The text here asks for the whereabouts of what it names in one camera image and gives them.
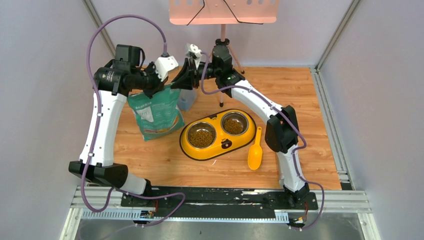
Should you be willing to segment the brown kibble in bowls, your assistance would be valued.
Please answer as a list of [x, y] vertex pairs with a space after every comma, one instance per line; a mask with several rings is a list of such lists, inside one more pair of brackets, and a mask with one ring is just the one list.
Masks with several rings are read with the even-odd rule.
[[[248, 128], [249, 123], [245, 124], [239, 120], [224, 120], [220, 124], [223, 132], [230, 136], [241, 136]], [[216, 132], [209, 122], [197, 121], [191, 125], [187, 132], [187, 139], [191, 146], [197, 149], [205, 149], [216, 141]]]

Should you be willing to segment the yellow plastic scoop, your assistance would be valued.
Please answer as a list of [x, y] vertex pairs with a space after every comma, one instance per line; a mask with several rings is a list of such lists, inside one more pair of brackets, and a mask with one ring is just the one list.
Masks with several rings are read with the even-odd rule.
[[247, 164], [251, 170], [257, 170], [262, 163], [263, 149], [261, 147], [262, 127], [258, 126], [254, 144], [249, 148]]

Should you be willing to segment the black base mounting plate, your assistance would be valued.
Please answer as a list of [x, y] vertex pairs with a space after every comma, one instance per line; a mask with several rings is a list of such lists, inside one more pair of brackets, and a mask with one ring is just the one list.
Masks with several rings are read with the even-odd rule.
[[157, 213], [186, 213], [191, 209], [207, 213], [254, 213], [259, 210], [295, 210], [301, 213], [318, 210], [316, 195], [309, 192], [301, 200], [291, 200], [284, 190], [265, 190], [260, 192], [253, 188], [207, 188], [156, 186], [149, 195], [160, 199], [148, 200], [124, 195], [122, 207], [153, 208]]

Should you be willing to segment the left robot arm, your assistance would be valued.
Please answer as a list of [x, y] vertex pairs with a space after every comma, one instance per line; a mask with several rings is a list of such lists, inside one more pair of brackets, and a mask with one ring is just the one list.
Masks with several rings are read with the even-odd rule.
[[133, 89], [143, 90], [149, 98], [164, 88], [168, 72], [178, 66], [175, 58], [163, 54], [142, 69], [144, 51], [119, 44], [115, 57], [93, 75], [97, 92], [85, 146], [79, 160], [71, 161], [68, 171], [89, 182], [134, 193], [140, 206], [149, 206], [153, 193], [149, 180], [129, 173], [127, 165], [114, 162], [114, 143], [123, 107]]

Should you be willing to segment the pink music stand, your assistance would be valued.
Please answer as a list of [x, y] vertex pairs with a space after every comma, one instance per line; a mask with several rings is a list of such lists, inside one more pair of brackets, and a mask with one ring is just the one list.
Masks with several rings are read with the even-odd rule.
[[169, 21], [174, 25], [220, 25], [221, 45], [243, 74], [244, 67], [231, 44], [226, 40], [226, 26], [230, 24], [263, 25], [277, 20], [278, 0], [170, 0]]

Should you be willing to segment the green pet food bag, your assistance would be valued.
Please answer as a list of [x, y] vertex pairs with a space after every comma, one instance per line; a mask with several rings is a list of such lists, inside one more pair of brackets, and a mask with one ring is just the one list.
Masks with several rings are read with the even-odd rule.
[[180, 89], [172, 89], [168, 84], [152, 98], [148, 98], [143, 92], [128, 96], [128, 105], [144, 141], [174, 133], [185, 125], [178, 107], [180, 93]]

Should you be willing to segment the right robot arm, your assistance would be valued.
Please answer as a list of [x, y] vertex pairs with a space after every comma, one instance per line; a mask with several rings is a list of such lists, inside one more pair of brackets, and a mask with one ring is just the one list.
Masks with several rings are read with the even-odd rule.
[[204, 87], [204, 80], [214, 79], [217, 91], [247, 106], [265, 123], [264, 140], [276, 153], [279, 166], [279, 185], [283, 188], [286, 204], [298, 209], [310, 192], [309, 184], [301, 171], [298, 151], [300, 134], [295, 109], [271, 101], [233, 67], [233, 59], [226, 45], [216, 45], [212, 57], [202, 61], [202, 50], [188, 43], [186, 58], [180, 72], [172, 81], [172, 88], [192, 90]]

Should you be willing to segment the yellow double pet bowl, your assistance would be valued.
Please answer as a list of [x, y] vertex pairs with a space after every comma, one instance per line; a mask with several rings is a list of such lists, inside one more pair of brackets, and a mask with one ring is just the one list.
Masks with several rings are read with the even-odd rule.
[[[224, 133], [221, 128], [221, 122], [229, 119], [235, 119], [244, 124], [248, 122], [249, 127], [247, 131], [240, 136], [230, 136]], [[216, 139], [211, 146], [199, 149], [190, 145], [188, 141], [188, 131], [195, 122], [208, 122], [213, 125], [216, 132]], [[207, 161], [246, 147], [255, 140], [256, 131], [256, 122], [247, 112], [230, 108], [187, 124], [180, 134], [179, 146], [182, 152], [190, 159], [195, 161]]]

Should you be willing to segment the blue wrapped package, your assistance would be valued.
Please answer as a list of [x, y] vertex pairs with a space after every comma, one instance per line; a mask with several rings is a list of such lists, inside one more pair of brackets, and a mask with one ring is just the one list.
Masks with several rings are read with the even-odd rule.
[[188, 112], [193, 106], [193, 104], [195, 103], [196, 99], [197, 99], [197, 92], [195, 89], [192, 89], [192, 90], [181, 89], [177, 106], [179, 107], [181, 111]]

